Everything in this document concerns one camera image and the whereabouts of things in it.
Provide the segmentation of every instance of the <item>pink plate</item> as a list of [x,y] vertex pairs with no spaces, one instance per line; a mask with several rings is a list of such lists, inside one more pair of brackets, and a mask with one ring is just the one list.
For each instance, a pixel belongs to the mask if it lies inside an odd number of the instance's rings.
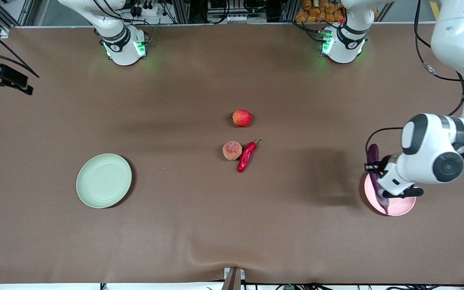
[[[373,189],[372,180],[370,180],[370,175],[367,174],[365,179],[365,195],[374,209],[379,211],[381,214],[384,213],[384,209],[377,202],[375,197],[375,190]],[[406,198],[390,198],[388,206],[388,216],[402,216],[406,213],[409,213],[416,202],[416,197],[406,197]]]

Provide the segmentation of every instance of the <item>table surface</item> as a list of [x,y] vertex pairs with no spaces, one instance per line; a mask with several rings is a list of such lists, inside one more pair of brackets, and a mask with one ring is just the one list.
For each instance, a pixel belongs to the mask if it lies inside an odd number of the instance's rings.
[[[427,74],[411,25],[369,38],[340,65],[290,25],[162,27],[147,60],[119,67],[91,29],[12,29],[41,77],[33,96],[0,88],[0,283],[208,281],[228,266],[250,282],[464,283],[464,175],[424,185],[402,217],[360,196],[369,134],[447,114],[459,84]],[[238,108],[250,127],[231,124]],[[393,154],[399,136],[373,141]],[[223,144],[260,137],[237,173]],[[75,180],[102,153],[134,182],[92,209]]]

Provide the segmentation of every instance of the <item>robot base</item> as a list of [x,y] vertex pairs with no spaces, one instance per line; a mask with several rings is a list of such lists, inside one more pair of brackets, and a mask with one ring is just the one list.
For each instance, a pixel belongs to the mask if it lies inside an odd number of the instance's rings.
[[127,25],[130,30],[130,40],[123,46],[122,51],[114,52],[107,46],[108,58],[120,66],[130,66],[139,59],[145,59],[148,50],[149,35],[132,25]]
[[325,30],[330,31],[330,36],[328,39],[325,39],[325,43],[318,44],[318,49],[320,50],[321,55],[326,55],[332,61],[335,61],[339,64],[348,64],[361,53],[363,44],[365,43],[364,40],[361,42],[361,44],[352,42],[349,44],[349,46],[353,46],[354,48],[347,49],[346,46],[341,41],[339,41],[338,30],[335,27],[329,26],[325,28]]

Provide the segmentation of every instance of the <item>cable connector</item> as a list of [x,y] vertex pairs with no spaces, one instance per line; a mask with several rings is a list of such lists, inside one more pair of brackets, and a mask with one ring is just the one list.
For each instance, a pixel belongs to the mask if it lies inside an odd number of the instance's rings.
[[430,66],[429,64],[427,64],[427,62],[422,63],[422,66],[424,66],[425,70],[427,70],[427,72],[429,72],[431,75],[433,75],[433,76],[437,75],[434,68],[432,66]]

